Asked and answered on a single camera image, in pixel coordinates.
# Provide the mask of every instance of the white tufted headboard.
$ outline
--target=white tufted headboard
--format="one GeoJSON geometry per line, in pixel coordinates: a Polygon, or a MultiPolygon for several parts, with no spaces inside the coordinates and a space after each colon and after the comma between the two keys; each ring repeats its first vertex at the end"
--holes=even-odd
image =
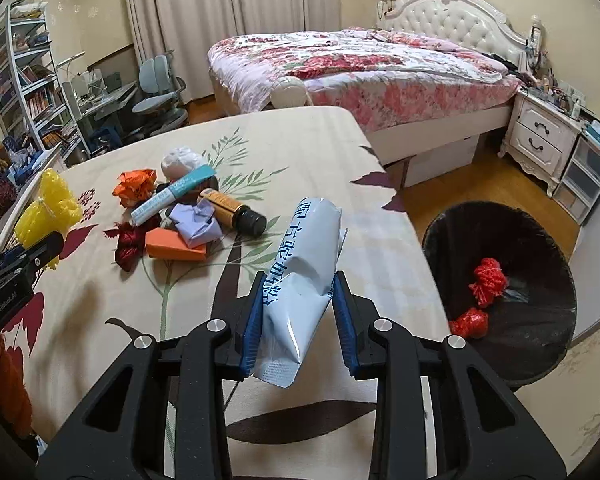
{"type": "MultiPolygon", "coordinates": [[[[378,2],[384,9],[387,0],[378,2]]],[[[522,67],[526,38],[512,30],[506,15],[484,0],[396,0],[380,12],[378,27],[404,30],[487,54],[498,54],[522,67]]]]}

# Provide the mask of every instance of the orange sponge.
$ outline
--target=orange sponge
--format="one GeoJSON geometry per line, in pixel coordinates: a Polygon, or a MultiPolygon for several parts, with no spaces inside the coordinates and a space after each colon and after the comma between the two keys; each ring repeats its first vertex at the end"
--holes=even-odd
{"type": "Polygon", "coordinates": [[[171,229],[153,229],[146,234],[145,240],[146,252],[151,258],[188,262],[206,260],[206,244],[189,249],[182,237],[171,229]]]}

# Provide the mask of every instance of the purple crumpled paper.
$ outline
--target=purple crumpled paper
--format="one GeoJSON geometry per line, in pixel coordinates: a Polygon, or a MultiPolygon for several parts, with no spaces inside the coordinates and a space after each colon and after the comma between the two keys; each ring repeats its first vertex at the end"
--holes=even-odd
{"type": "Polygon", "coordinates": [[[169,218],[175,222],[189,249],[222,237],[220,224],[214,218],[214,207],[207,199],[202,199],[198,205],[176,204],[169,218]]]}

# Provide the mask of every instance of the floral bedspread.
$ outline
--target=floral bedspread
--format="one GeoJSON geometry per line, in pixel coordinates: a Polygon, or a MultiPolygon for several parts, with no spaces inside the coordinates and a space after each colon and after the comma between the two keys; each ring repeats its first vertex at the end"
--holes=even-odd
{"type": "Polygon", "coordinates": [[[519,86],[502,63],[408,32],[238,36],[208,56],[243,113],[262,110],[277,79],[296,76],[315,105],[346,108],[365,132],[484,110],[508,101],[519,86]]]}

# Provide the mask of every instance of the orange crumpled paper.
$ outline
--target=orange crumpled paper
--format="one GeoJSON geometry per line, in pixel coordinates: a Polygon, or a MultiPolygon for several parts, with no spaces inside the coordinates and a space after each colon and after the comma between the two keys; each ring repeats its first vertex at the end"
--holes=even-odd
{"type": "Polygon", "coordinates": [[[122,207],[134,207],[154,194],[155,179],[155,170],[125,171],[118,177],[120,184],[113,190],[113,196],[120,197],[122,207]]]}

